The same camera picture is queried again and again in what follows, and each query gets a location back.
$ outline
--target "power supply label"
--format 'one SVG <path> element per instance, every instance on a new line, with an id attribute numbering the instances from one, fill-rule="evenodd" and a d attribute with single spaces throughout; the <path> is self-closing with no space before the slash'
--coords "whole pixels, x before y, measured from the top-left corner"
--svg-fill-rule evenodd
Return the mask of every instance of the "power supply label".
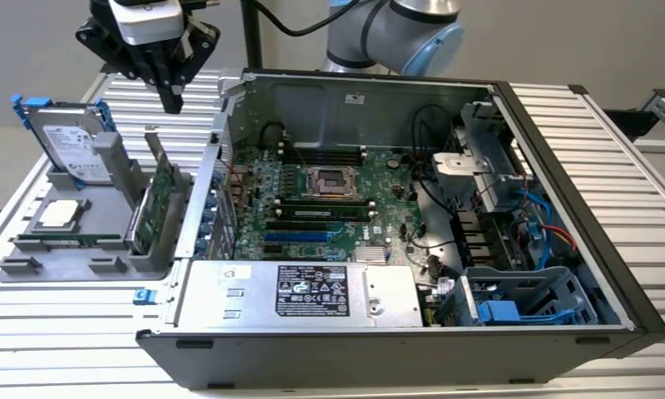
<path id="1" fill-rule="evenodd" d="M 279 266 L 276 313 L 283 317 L 350 317 L 346 266 Z"/>

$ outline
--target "green circuit board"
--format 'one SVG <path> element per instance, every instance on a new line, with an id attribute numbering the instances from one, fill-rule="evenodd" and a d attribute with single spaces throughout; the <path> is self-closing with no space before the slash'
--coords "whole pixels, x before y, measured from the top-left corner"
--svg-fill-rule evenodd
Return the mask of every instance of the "green circuit board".
<path id="1" fill-rule="evenodd" d="M 371 150 L 362 166 L 354 166 L 358 194 L 375 201 L 377 214 L 369 222 L 327 222 L 326 243 L 267 241 L 267 223 L 278 220 L 274 213 L 276 197 L 302 198 L 307 192 L 307 174 L 311 165 L 284 165 L 270 150 L 247 148 L 239 152 L 238 165 L 251 165 L 252 173 L 244 185 L 259 195 L 240 201 L 238 212 L 239 231 L 235 258 L 242 260 L 311 259 L 351 261 L 358 247 L 385 246 L 387 264 L 423 263 L 426 255 L 417 249 L 407 249 L 401 236 L 401 226 L 409 233 L 422 223 L 418 201 L 410 200 L 413 176 L 410 165 L 391 169 L 389 160 L 402 155 L 390 150 Z M 276 254 L 266 253 L 267 245 L 280 245 Z"/>
<path id="2" fill-rule="evenodd" d="M 168 217 L 170 196 L 175 184 L 174 167 L 168 158 L 158 160 L 151 186 L 143 196 L 142 212 L 135 221 L 135 237 L 139 250 L 146 254 L 160 239 L 163 226 Z"/>

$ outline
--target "cpu socket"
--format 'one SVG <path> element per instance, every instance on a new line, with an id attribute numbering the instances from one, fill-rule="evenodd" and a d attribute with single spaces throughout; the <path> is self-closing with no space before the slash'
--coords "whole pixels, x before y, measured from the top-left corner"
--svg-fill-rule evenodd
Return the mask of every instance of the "cpu socket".
<path id="1" fill-rule="evenodd" d="M 307 192 L 304 196 L 326 200 L 359 200 L 358 171 L 352 167 L 307 168 Z"/>

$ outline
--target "blue drive bracket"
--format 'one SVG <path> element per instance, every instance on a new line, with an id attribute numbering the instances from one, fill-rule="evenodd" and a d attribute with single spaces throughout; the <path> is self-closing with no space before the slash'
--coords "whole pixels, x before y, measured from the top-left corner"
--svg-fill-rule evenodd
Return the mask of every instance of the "blue drive bracket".
<path id="1" fill-rule="evenodd" d="M 107 131 L 118 131 L 115 128 L 114 116 L 111 115 L 110 104 L 103 100 L 103 98 L 96 100 L 96 108 L 102 111 L 103 127 Z"/>
<path id="2" fill-rule="evenodd" d="M 47 147 L 44 146 L 44 143 L 40 140 L 38 133 L 35 132 L 35 126 L 32 126 L 32 122 L 30 121 L 30 117 L 26 112 L 26 110 L 28 111 L 30 108 L 46 108 L 51 105 L 52 105 L 52 99 L 48 97 L 31 97 L 27 101 L 23 101 L 22 94 L 15 94 L 12 96 L 12 110 L 16 112 L 18 116 L 20 117 L 24 128 L 32 132 L 32 135 L 35 135 L 36 142 L 40 143 L 44 154 L 50 158 L 50 162 L 52 163 L 52 165 L 56 167 L 55 159 L 52 158 L 52 155 L 50 154 L 50 151 L 47 150 Z"/>

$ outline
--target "motherboard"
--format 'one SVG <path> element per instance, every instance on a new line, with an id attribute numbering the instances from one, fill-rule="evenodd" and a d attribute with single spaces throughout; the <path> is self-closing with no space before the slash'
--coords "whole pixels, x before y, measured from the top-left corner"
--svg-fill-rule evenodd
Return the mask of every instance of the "motherboard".
<path id="1" fill-rule="evenodd" d="M 320 160 L 299 149 L 290 158 L 242 150 L 236 165 L 250 166 L 235 167 L 235 258 L 423 264 L 426 251 L 409 239 L 423 220 L 405 157 L 394 150 L 327 151 Z"/>

